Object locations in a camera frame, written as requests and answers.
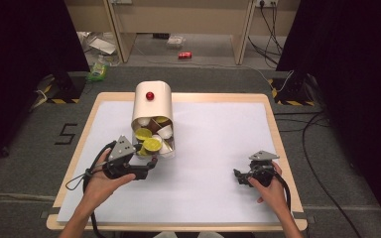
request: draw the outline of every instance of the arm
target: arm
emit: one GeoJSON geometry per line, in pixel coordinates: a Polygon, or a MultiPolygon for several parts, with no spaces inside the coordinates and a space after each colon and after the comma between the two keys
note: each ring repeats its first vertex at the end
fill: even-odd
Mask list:
{"type": "MultiPolygon", "coordinates": [[[[102,163],[109,153],[110,150],[106,150],[98,159],[97,163],[102,163]]],[[[134,178],[135,175],[133,174],[126,175],[118,179],[110,179],[104,174],[104,172],[96,172],[93,174],[82,200],[79,202],[73,216],[64,227],[60,238],[81,237],[83,229],[88,222],[88,218],[94,209],[103,203],[111,194],[113,194],[114,190],[116,190],[119,186],[128,183],[134,178]]]]}
{"type": "MultiPolygon", "coordinates": [[[[274,162],[273,165],[277,173],[281,175],[281,168],[274,162]]],[[[303,237],[287,207],[283,186],[277,178],[273,177],[271,184],[268,187],[263,186],[254,178],[249,178],[248,181],[262,194],[258,199],[258,203],[266,201],[268,205],[271,206],[283,226],[286,237],[303,237]]]]}

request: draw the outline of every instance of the red button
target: red button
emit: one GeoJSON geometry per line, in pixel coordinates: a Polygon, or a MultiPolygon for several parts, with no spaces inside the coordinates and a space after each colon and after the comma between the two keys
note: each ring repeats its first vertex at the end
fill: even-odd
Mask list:
{"type": "Polygon", "coordinates": [[[149,100],[149,101],[154,100],[154,93],[153,92],[147,92],[147,94],[145,94],[145,96],[147,97],[147,100],[149,100]]]}

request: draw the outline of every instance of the white container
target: white container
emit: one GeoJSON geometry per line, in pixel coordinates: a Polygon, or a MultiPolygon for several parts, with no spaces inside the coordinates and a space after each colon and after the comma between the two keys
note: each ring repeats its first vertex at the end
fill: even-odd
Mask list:
{"type": "MultiPolygon", "coordinates": [[[[169,139],[163,139],[163,149],[157,153],[157,158],[166,159],[174,157],[175,137],[173,122],[172,91],[169,85],[163,81],[143,81],[139,83],[135,89],[131,123],[133,144],[138,143],[135,131],[139,128],[147,128],[152,132],[152,135],[158,135],[159,130],[162,130],[164,127],[171,127],[172,136],[169,139]]],[[[151,159],[152,156],[146,155],[144,150],[141,150],[138,153],[138,158],[151,159]]]]}

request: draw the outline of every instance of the soda can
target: soda can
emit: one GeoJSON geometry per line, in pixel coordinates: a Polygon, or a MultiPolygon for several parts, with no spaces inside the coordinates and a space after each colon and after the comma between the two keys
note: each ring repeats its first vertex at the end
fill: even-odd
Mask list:
{"type": "Polygon", "coordinates": [[[190,59],[190,58],[191,58],[191,52],[179,53],[179,59],[190,59]]]}

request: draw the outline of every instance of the yellow lid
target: yellow lid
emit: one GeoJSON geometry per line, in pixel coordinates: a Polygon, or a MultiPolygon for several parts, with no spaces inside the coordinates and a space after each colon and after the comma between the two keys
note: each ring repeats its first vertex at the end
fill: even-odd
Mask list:
{"type": "Polygon", "coordinates": [[[169,120],[169,118],[164,117],[164,116],[159,116],[159,117],[156,118],[156,122],[157,123],[167,122],[168,120],[169,120]]]}
{"type": "Polygon", "coordinates": [[[138,155],[139,155],[139,156],[148,156],[148,153],[147,153],[147,151],[145,150],[145,148],[142,147],[141,150],[139,150],[138,155]]]}
{"type": "Polygon", "coordinates": [[[149,152],[158,152],[160,149],[162,149],[162,143],[155,138],[146,139],[142,143],[142,146],[149,152]]]}
{"type": "Polygon", "coordinates": [[[151,138],[153,133],[147,128],[138,128],[135,131],[135,137],[140,141],[145,141],[148,138],[151,138]]]}

